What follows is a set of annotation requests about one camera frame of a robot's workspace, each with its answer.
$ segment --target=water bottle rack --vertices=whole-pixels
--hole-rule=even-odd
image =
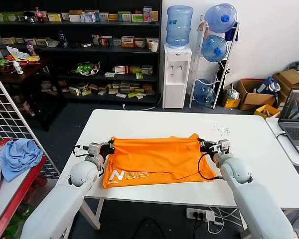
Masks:
[[[200,81],[199,79],[197,79],[197,70],[198,70],[198,65],[199,65],[199,59],[201,57],[201,47],[202,47],[202,44],[203,44],[203,40],[204,40],[204,35],[205,35],[205,32],[207,30],[209,30],[208,28],[208,24],[206,21],[203,20],[203,16],[201,15],[200,16],[200,21],[199,21],[199,25],[198,25],[198,30],[197,30],[197,41],[196,41],[196,45],[195,45],[195,50],[193,52],[193,61],[192,61],[192,68],[191,68],[191,73],[190,73],[190,80],[193,81],[193,86],[192,86],[192,89],[191,89],[191,93],[190,93],[190,100],[189,100],[189,107],[191,108],[191,104],[192,102],[195,100],[194,98],[194,89],[195,89],[195,83],[196,81]],[[237,37],[237,34],[238,34],[238,29],[239,29],[239,22],[237,23],[237,26],[236,27],[233,27],[233,29],[235,29],[235,32],[234,32],[234,37],[233,37],[233,40],[230,44],[230,47],[229,47],[229,51],[227,53],[227,57],[225,57],[223,60],[226,60],[226,64],[223,65],[223,63],[221,61],[219,61],[219,65],[221,66],[221,68],[223,68],[223,74],[221,76],[221,78],[219,79],[217,77],[217,74],[214,73],[214,81],[212,83],[209,83],[208,85],[212,85],[212,88],[215,89],[215,84],[217,82],[219,82],[219,87],[217,89],[217,93],[216,93],[216,97],[215,97],[215,101],[214,101],[214,104],[213,106],[211,107],[212,109],[215,108],[216,106],[216,103],[217,103],[217,99],[219,97],[219,94],[220,94],[220,90],[222,88],[222,85],[223,85],[223,82],[224,82],[224,79],[225,79],[225,76],[226,74],[229,74],[230,73],[230,69],[228,68],[228,62],[229,62],[229,59],[230,59],[230,56],[231,56],[231,52],[232,52],[232,49],[233,49],[233,46],[235,44],[235,39]]]

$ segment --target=water jug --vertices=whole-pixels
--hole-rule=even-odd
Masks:
[[[190,6],[170,6],[167,9],[166,42],[175,47],[189,43],[189,33],[193,8]]]
[[[205,79],[200,79],[195,82],[194,99],[203,106],[212,105],[215,101],[215,91],[210,87],[211,85]]]
[[[205,15],[211,31],[224,33],[234,27],[237,21],[236,9],[228,3],[212,6]]]
[[[216,35],[209,35],[204,39],[201,47],[201,54],[210,62],[221,61],[227,55],[227,51],[227,41]]]

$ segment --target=cup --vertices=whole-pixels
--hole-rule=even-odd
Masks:
[[[151,41],[150,42],[150,50],[152,52],[157,52],[157,48],[158,48],[158,42],[157,41]]]

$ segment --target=laptop keyboard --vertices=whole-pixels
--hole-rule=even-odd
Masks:
[[[286,127],[285,130],[293,140],[299,140],[299,127]]]

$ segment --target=orange shirt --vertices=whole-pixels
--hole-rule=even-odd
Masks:
[[[150,138],[114,140],[115,152],[109,155],[103,180],[104,188],[205,181],[197,171],[202,153],[198,135],[189,138]],[[203,157],[201,173],[206,178],[215,172]]]

